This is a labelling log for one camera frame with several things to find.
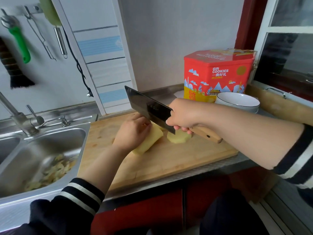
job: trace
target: potato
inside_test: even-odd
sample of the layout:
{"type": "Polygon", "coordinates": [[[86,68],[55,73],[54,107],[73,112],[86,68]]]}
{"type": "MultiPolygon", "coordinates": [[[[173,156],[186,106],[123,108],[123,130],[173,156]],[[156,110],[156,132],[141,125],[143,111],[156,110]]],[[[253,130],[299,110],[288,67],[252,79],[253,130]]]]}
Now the potato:
{"type": "Polygon", "coordinates": [[[167,139],[172,143],[184,143],[191,138],[191,134],[182,131],[181,129],[176,130],[175,134],[170,132],[167,133],[167,139]]]}
{"type": "Polygon", "coordinates": [[[159,138],[163,136],[162,130],[159,129],[159,126],[153,124],[150,130],[149,135],[145,140],[134,150],[132,150],[135,155],[144,154],[159,138]]]}
{"type": "Polygon", "coordinates": [[[151,121],[151,123],[152,123],[153,125],[158,126],[158,127],[159,127],[159,129],[160,129],[160,130],[162,130],[162,131],[165,131],[165,130],[166,130],[165,128],[162,128],[161,126],[157,125],[155,122],[152,122],[152,121],[151,121]]]}

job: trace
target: faucet handle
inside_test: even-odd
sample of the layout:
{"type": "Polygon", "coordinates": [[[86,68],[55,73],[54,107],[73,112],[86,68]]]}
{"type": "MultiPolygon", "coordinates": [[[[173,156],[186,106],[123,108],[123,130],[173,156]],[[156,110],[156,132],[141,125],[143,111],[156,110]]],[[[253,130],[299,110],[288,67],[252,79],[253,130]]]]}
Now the faucet handle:
{"type": "Polygon", "coordinates": [[[33,118],[30,118],[30,123],[33,126],[41,125],[45,122],[45,120],[41,116],[37,116],[33,109],[30,107],[30,105],[26,105],[26,108],[29,110],[29,112],[33,115],[33,118]]]}

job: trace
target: cutting board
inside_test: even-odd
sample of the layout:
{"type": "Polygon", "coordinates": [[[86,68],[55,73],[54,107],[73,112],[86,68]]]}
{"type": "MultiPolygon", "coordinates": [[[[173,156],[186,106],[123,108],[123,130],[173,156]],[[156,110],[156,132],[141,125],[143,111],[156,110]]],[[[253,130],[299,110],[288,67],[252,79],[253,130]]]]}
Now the cutting board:
{"type": "MultiPolygon", "coordinates": [[[[121,124],[131,114],[91,123],[78,175],[112,145],[121,124]]],[[[222,141],[217,144],[194,134],[186,143],[173,144],[167,131],[145,154],[128,154],[122,162],[109,190],[120,190],[140,183],[154,181],[237,155],[238,151],[222,141]]]]}

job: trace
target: brown brush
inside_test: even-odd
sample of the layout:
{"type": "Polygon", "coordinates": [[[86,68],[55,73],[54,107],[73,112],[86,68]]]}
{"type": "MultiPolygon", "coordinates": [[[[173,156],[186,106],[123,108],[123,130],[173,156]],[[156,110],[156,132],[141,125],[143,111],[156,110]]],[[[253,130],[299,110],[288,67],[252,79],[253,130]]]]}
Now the brown brush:
{"type": "Polygon", "coordinates": [[[0,37],[0,60],[10,75],[11,89],[34,86],[35,83],[20,70],[15,58],[0,37]]]}

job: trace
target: white bowl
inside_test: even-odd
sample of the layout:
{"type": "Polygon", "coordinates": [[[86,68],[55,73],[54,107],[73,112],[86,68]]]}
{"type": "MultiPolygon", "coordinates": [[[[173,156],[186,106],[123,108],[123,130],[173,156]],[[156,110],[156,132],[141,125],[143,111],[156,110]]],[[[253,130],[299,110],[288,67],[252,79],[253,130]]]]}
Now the white bowl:
{"type": "Polygon", "coordinates": [[[216,104],[232,106],[251,113],[257,113],[260,102],[258,99],[236,92],[220,92],[216,96],[216,104]]]}

